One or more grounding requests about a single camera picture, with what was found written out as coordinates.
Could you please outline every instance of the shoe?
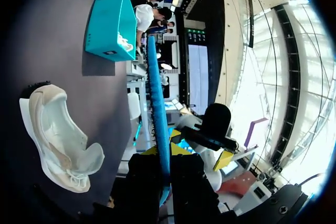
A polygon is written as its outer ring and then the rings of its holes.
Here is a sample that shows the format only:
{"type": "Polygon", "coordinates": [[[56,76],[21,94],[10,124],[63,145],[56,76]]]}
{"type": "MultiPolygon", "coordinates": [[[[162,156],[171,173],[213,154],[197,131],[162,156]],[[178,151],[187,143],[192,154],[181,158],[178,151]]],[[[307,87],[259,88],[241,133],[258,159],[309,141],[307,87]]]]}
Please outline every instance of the shoe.
{"type": "Polygon", "coordinates": [[[133,50],[133,45],[129,44],[127,41],[128,40],[124,39],[118,32],[118,44],[120,44],[125,49],[126,52],[129,52],[133,50]]]}
{"type": "Polygon", "coordinates": [[[98,143],[86,149],[88,138],[71,119],[66,100],[66,92],[50,84],[37,88],[19,103],[43,172],[60,187],[85,193],[90,189],[89,175],[100,169],[104,153],[98,143]]]}
{"type": "Polygon", "coordinates": [[[143,58],[143,53],[141,52],[141,48],[137,47],[137,53],[143,58]]]}

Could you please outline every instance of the turquoise shoe box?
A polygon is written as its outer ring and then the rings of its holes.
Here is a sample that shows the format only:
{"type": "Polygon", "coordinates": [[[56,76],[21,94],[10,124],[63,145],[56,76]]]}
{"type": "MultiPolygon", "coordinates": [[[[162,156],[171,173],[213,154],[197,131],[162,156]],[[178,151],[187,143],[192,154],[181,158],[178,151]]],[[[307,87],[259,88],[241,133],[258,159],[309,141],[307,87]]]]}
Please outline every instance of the turquoise shoe box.
{"type": "Polygon", "coordinates": [[[130,0],[95,0],[86,34],[85,51],[112,61],[135,60],[137,21],[130,0]],[[118,44],[118,32],[133,45],[118,44]]]}

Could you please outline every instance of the table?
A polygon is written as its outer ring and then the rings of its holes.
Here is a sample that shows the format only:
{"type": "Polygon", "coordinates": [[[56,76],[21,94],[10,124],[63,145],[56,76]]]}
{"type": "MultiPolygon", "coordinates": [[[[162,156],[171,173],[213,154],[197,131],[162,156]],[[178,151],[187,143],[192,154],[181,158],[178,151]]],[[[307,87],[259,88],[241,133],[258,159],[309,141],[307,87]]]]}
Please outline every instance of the table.
{"type": "Polygon", "coordinates": [[[17,8],[15,13],[10,7],[4,10],[7,32],[2,34],[6,40],[1,41],[4,201],[19,208],[20,215],[31,214],[51,223],[54,217],[44,210],[33,189],[37,184],[71,216],[79,211],[89,214],[93,202],[107,203],[131,134],[125,63],[114,65],[83,51],[94,0],[15,1],[23,1],[24,5],[12,3],[17,8]],[[27,85],[46,80],[66,90],[71,117],[88,135],[89,144],[98,142],[103,147],[103,166],[90,176],[87,193],[64,190],[44,175],[36,147],[25,130],[19,95],[27,85]]]}

